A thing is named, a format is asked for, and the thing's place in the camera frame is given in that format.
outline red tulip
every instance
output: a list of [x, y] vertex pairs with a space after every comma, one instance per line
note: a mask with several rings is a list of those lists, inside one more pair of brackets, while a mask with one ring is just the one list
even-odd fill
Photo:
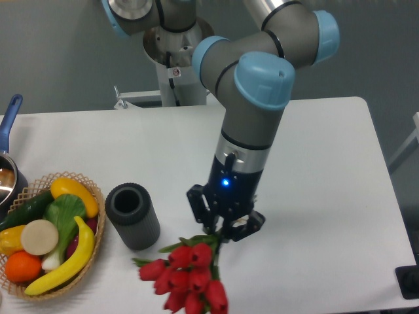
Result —
[[174, 272], [175, 270], [173, 268], [166, 268], [163, 273], [160, 275], [159, 278], [157, 278], [155, 284], [154, 284], [154, 288], [155, 290], [155, 294], [157, 295], [162, 295], [165, 294], [167, 292], [170, 291], [169, 288], [169, 278], [170, 275]]
[[139, 278], [144, 281], [154, 281], [166, 269], [164, 261], [160, 258], [139, 269]]
[[169, 278], [169, 289], [173, 292], [186, 292], [189, 287], [189, 272], [177, 270]]
[[190, 292], [185, 301], [186, 314], [202, 314], [205, 303], [200, 299], [199, 294]]
[[227, 295], [225, 293], [224, 286], [220, 282], [220, 280], [212, 280], [208, 283], [207, 289], [205, 291], [205, 298], [209, 302], [212, 309], [220, 313], [227, 313]]
[[218, 311], [216, 309], [211, 309], [211, 314], [227, 314], [228, 313], [228, 309], [225, 309], [223, 311]]
[[191, 247], [187, 247], [186, 245], [182, 245], [175, 249], [169, 255], [169, 263], [170, 266], [173, 268], [186, 268], [191, 263], [189, 259], [191, 254]]
[[188, 292], [171, 292], [169, 298], [164, 304], [164, 309], [169, 309], [173, 313], [179, 311], [182, 307], [185, 306], [185, 300], [188, 295]]
[[194, 268], [189, 275], [189, 289], [195, 293], [202, 293], [210, 280], [211, 272], [209, 268]]
[[208, 244], [199, 243], [192, 248], [191, 264], [195, 267], [208, 267], [211, 264], [212, 250]]

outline black cup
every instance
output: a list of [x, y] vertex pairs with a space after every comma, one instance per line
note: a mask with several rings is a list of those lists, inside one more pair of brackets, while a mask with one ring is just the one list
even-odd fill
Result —
[[118, 185], [106, 197], [105, 211], [125, 245], [132, 250], [146, 249], [160, 236], [150, 194], [141, 185]]

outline banana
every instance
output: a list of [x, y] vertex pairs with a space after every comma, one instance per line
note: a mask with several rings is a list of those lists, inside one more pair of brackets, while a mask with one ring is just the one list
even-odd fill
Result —
[[70, 280], [85, 267], [92, 256], [94, 248], [93, 231], [81, 217], [76, 216], [74, 219], [79, 226], [79, 244], [74, 254], [61, 266], [27, 286], [25, 294], [28, 296], [37, 296]]

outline wicker basket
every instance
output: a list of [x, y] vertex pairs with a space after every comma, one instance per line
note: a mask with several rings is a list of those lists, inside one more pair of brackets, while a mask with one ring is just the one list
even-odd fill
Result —
[[88, 177], [85, 177], [82, 174], [76, 173], [51, 173], [50, 175], [46, 175], [41, 179], [35, 180], [34, 183], [31, 183], [27, 188], [24, 188], [21, 194], [18, 195], [18, 198], [13, 202], [13, 205], [10, 207], [10, 211], [15, 210], [21, 204], [23, 204], [26, 200], [34, 197], [35, 195], [48, 190], [51, 183], [59, 178], [59, 177], [68, 177], [79, 181], [83, 184], [92, 195], [95, 197], [98, 205], [99, 205], [99, 217], [98, 217], [98, 229], [96, 232], [96, 242], [93, 250], [93, 254], [90, 257], [87, 265], [81, 270], [81, 272], [70, 282], [68, 285], [58, 288], [56, 290], [51, 290], [39, 296], [27, 296], [25, 294], [25, 288], [27, 285], [17, 285], [10, 282], [5, 275], [5, 264], [7, 261], [7, 256], [0, 254], [0, 285], [2, 288], [6, 289], [9, 294], [15, 295], [21, 299], [29, 300], [29, 301], [43, 301], [55, 298], [57, 296], [61, 296], [62, 294], [66, 293], [67, 291], [71, 290], [79, 281], [83, 278], [86, 272], [92, 267], [92, 264], [95, 260], [96, 255], [98, 254], [98, 250], [100, 247], [102, 235], [103, 235], [103, 228], [105, 226], [105, 200], [103, 199], [103, 195], [100, 191], [100, 188], [96, 186], [96, 184], [90, 180]]

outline pot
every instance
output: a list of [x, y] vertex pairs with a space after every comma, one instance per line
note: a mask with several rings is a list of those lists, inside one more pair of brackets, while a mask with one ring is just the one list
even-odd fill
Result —
[[0, 124], [0, 221], [6, 217], [18, 194], [27, 187], [26, 178], [9, 156], [10, 130], [22, 102], [22, 95], [14, 95]]

